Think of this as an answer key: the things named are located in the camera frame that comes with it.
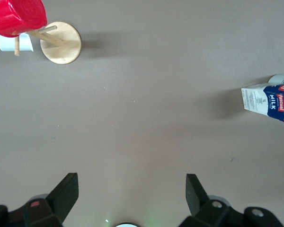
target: milk carton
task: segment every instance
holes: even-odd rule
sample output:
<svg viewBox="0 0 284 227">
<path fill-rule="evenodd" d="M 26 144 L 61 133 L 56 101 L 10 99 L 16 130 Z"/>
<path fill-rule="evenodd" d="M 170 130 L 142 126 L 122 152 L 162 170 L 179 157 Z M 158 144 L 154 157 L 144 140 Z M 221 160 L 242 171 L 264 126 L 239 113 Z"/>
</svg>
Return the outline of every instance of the milk carton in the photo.
<svg viewBox="0 0 284 227">
<path fill-rule="evenodd" d="M 268 81 L 269 84 L 284 84 L 284 74 L 273 75 Z"/>
<path fill-rule="evenodd" d="M 241 90 L 246 110 L 284 122 L 284 84 L 263 83 Z"/>
</svg>

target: red plastic cup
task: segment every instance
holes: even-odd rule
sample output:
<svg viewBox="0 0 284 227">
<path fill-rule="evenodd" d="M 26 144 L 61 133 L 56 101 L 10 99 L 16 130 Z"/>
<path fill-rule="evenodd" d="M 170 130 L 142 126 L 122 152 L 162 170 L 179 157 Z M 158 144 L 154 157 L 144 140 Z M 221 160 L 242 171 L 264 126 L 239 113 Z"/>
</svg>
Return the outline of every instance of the red plastic cup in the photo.
<svg viewBox="0 0 284 227">
<path fill-rule="evenodd" d="M 41 0 L 0 0 L 0 35 L 16 37 L 46 24 Z"/>
</svg>

